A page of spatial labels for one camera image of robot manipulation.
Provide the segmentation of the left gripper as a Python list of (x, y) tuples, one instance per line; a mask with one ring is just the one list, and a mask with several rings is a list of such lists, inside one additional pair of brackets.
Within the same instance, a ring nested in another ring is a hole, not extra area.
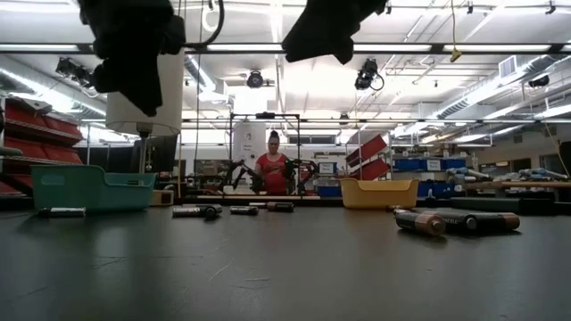
[(184, 20), (170, 0), (78, 0), (79, 17), (102, 60), (92, 74), (100, 93), (122, 92), (146, 116), (162, 106), (158, 56), (178, 54)]

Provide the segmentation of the row of blue bins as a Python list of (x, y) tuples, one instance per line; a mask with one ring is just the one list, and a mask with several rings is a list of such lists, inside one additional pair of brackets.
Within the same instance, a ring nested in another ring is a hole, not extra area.
[(402, 172), (445, 171), (466, 166), (464, 159), (397, 159), (393, 162), (393, 169)]

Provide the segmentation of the grey blue tube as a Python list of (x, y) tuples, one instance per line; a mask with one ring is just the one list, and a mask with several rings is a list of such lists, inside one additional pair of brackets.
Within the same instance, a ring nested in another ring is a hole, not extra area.
[(544, 179), (551, 178), (559, 181), (568, 181), (569, 176), (564, 174), (559, 174), (544, 168), (536, 169), (521, 169), (518, 171), (521, 176), (531, 177), (532, 179)]
[(478, 172), (469, 168), (450, 168), (446, 170), (450, 179), (462, 181), (490, 181), (492, 177), (488, 174)]

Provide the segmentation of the person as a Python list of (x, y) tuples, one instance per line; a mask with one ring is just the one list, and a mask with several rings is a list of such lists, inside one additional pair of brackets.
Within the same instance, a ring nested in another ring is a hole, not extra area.
[(280, 139), (272, 130), (267, 142), (268, 150), (255, 163), (255, 172), (263, 179), (263, 188), (268, 195), (285, 195), (287, 192), (286, 156), (278, 149)]

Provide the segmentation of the tilted red bin rack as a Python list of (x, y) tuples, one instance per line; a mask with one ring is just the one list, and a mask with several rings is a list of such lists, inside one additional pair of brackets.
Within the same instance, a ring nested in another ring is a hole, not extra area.
[(345, 158), (348, 177), (358, 180), (377, 180), (389, 171), (384, 159), (387, 142), (381, 136), (375, 136)]

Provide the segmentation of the table lamp white shade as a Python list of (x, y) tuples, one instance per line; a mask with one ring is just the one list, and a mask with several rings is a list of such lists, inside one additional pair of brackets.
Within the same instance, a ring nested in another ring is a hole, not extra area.
[(161, 81), (162, 106), (152, 117), (144, 115), (125, 95), (108, 94), (105, 126), (111, 131), (138, 136), (142, 141), (139, 172), (145, 174), (146, 140), (154, 136), (178, 136), (181, 131), (183, 53), (159, 55), (156, 59)]

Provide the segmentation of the teal plastic bin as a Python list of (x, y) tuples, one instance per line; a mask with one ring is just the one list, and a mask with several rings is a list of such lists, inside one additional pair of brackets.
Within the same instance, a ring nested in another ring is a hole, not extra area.
[(92, 165), (34, 165), (31, 177), (37, 209), (91, 212), (147, 209), (156, 179), (154, 173), (107, 173)]

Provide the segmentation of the wooden background table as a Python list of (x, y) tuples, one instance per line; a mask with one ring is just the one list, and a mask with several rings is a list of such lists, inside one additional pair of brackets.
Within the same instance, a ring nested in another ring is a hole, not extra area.
[(554, 188), (554, 189), (564, 189), (571, 188), (570, 182), (523, 182), (523, 181), (492, 181), (492, 182), (476, 182), (476, 183), (466, 183), (463, 185), (465, 190), (477, 190), (477, 189), (509, 189), (512, 187), (516, 188)]

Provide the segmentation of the red bin shelf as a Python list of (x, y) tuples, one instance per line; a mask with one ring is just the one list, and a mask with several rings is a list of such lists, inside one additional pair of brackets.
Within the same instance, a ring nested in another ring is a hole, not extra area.
[(0, 97), (0, 196), (30, 196), (33, 165), (75, 165), (79, 126), (51, 114), (52, 106)]

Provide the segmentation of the dark background monitor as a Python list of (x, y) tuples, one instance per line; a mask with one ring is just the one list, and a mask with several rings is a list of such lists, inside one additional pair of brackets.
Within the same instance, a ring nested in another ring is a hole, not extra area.
[[(175, 156), (178, 146), (178, 136), (154, 136), (146, 140), (145, 172), (171, 172), (175, 166)], [(139, 172), (140, 152), (142, 141), (133, 144), (129, 171)]]

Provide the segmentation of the yellow plastic bin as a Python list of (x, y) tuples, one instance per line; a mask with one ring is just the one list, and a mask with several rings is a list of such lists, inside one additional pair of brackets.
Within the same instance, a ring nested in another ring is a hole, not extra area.
[(419, 181), (343, 178), (340, 186), (343, 205), (347, 209), (383, 210), (395, 206), (409, 209), (416, 206)]

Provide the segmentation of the ceiling air vent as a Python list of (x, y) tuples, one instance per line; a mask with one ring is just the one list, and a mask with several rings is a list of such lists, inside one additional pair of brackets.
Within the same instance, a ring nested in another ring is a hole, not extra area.
[(517, 74), (517, 57), (511, 55), (498, 63), (498, 72), (501, 79), (509, 78)]

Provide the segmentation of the black background station frame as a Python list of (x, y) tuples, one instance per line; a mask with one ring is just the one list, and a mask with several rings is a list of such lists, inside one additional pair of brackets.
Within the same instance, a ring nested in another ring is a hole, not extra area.
[[(258, 175), (255, 172), (255, 169), (250, 169), (249, 167), (247, 167), (244, 164), (243, 161), (236, 162), (236, 161), (233, 161), (233, 159), (232, 159), (233, 129), (234, 129), (234, 127), (236, 125), (238, 125), (239, 123), (244, 122), (245, 120), (249, 120), (249, 121), (253, 121), (253, 122), (265, 123), (266, 129), (267, 129), (267, 126), (269, 126), (275, 120), (277, 121), (278, 124), (285, 125), (285, 123), (288, 120), (299, 120), (299, 119), (300, 119), (300, 116), (298, 114), (279, 114), (279, 113), (269, 112), (269, 111), (263, 111), (263, 112), (258, 112), (258, 113), (254, 113), (254, 114), (236, 114), (236, 113), (230, 114), (230, 118), (228, 121), (228, 136), (229, 136), (228, 160), (229, 160), (229, 164), (230, 164), (230, 170), (229, 170), (228, 174), (233, 179), (232, 184), (234, 186), (234, 189), (237, 189), (237, 185), (240, 182), (240, 180), (242, 179), (242, 176), (244, 174), (246, 174), (252, 181), (252, 187), (251, 187), (252, 191), (254, 193), (266, 194), (266, 192), (264, 191), (264, 188), (263, 188), (263, 179), (260, 175)], [(272, 130), (275, 130), (275, 129), (267, 129), (267, 142), (269, 139), (270, 132)], [(294, 174), (295, 174), (295, 171), (293, 169), (291, 169), (291, 167), (292, 167), (292, 165), (290, 164), (291, 160), (287, 156), (286, 156), (286, 158), (287, 158), (287, 160), (285, 163), (285, 178), (287, 180), (287, 192), (285, 195), (288, 195), (288, 194), (292, 193), (294, 190), (294, 181), (295, 181)]]

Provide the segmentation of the white cylindrical tank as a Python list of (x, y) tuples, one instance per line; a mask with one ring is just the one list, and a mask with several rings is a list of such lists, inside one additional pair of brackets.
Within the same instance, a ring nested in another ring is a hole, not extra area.
[(243, 161), (255, 169), (256, 161), (267, 151), (266, 124), (245, 120), (233, 129), (233, 161)]

